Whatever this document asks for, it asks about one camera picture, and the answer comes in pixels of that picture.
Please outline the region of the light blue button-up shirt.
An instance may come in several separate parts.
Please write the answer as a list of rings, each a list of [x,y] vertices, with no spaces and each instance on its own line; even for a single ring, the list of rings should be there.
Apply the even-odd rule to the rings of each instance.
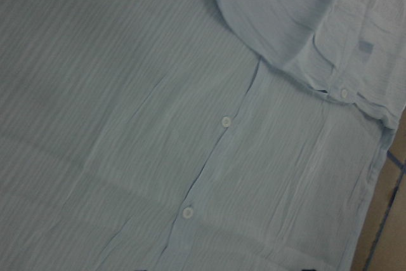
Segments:
[[[349,270],[405,0],[1,0],[2,270]]]

